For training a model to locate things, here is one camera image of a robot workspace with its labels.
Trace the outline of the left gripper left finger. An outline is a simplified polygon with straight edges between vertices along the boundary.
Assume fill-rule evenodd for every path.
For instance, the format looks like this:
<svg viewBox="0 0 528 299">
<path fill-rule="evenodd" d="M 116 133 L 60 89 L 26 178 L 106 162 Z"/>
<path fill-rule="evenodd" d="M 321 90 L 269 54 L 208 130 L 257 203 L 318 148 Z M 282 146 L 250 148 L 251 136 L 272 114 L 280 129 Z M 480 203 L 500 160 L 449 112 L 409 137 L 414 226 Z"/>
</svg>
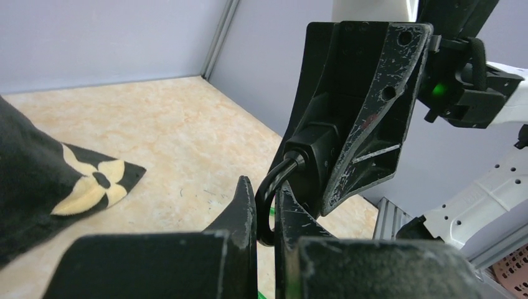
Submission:
<svg viewBox="0 0 528 299">
<path fill-rule="evenodd" d="M 45 298 L 256 298 L 257 215 L 241 176 L 200 232 L 88 235 L 64 253 Z"/>
</svg>

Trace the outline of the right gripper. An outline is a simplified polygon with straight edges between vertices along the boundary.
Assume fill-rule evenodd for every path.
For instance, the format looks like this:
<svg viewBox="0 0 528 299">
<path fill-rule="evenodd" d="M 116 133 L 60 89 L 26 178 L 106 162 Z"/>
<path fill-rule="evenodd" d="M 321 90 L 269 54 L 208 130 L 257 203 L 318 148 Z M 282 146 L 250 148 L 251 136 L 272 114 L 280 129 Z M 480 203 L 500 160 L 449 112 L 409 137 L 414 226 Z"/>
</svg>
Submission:
<svg viewBox="0 0 528 299">
<path fill-rule="evenodd" d="M 323 195 L 322 216 L 394 177 L 424 68 L 418 98 L 429 109 L 426 121 L 477 129 L 526 122 L 526 70 L 488 61 L 477 37 L 497 4 L 419 1 L 418 23 L 387 25 L 369 90 Z"/>
</svg>

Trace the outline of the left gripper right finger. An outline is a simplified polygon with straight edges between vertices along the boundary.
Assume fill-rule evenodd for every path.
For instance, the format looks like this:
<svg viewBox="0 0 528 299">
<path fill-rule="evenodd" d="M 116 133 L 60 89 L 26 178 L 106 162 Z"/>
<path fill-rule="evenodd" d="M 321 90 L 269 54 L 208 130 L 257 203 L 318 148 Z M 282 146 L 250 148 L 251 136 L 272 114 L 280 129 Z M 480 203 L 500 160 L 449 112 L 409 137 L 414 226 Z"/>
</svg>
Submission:
<svg viewBox="0 0 528 299">
<path fill-rule="evenodd" d="M 473 266 L 435 240 L 338 239 L 282 185 L 275 208 L 277 298 L 480 298 Z"/>
</svg>

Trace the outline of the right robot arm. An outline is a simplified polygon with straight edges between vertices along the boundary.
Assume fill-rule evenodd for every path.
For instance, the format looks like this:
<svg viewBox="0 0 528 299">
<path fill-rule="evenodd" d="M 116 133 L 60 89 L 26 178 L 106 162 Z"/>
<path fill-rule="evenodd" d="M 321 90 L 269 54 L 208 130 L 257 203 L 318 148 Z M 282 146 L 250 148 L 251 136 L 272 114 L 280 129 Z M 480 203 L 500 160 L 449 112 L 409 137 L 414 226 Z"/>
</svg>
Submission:
<svg viewBox="0 0 528 299">
<path fill-rule="evenodd" d="M 306 28 L 285 135 L 258 188 L 257 238 L 275 244 L 271 205 L 288 183 L 313 218 L 392 179 L 416 102 L 427 122 L 485 129 L 520 123 L 517 142 L 483 177 L 397 237 L 464 247 L 527 200 L 527 70 L 488 62 L 478 33 L 496 1 L 334 1 Z"/>
</svg>

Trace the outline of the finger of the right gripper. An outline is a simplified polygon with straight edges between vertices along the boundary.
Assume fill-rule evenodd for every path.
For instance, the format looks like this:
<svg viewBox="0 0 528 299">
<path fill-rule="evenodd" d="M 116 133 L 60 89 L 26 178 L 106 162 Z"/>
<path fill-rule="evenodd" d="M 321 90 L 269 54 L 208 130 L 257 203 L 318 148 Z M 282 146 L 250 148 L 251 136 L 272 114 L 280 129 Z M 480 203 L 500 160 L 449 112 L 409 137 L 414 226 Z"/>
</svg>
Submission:
<svg viewBox="0 0 528 299">
<path fill-rule="evenodd" d="M 335 92 L 337 47 L 341 23 L 311 22 L 306 28 L 304 52 L 298 87 L 290 120 L 275 153 L 270 169 L 277 166 L 287 152 L 286 143 L 302 134 L 308 127 L 322 123 L 333 124 L 337 133 L 335 150 L 329 162 L 334 167 L 341 158 L 342 120 L 331 112 Z"/>
</svg>

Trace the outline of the green cable lock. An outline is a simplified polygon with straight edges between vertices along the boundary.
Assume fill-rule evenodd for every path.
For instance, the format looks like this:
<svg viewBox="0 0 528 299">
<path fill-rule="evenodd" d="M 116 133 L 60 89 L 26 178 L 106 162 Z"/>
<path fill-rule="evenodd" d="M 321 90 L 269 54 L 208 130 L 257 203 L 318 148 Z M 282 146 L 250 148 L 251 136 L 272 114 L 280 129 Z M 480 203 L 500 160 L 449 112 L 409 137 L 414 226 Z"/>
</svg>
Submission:
<svg viewBox="0 0 528 299">
<path fill-rule="evenodd" d="M 263 245 L 259 253 L 262 262 L 262 269 L 260 269 L 259 291 L 258 298 L 272 298 L 275 296 L 275 247 L 271 245 Z"/>
</svg>

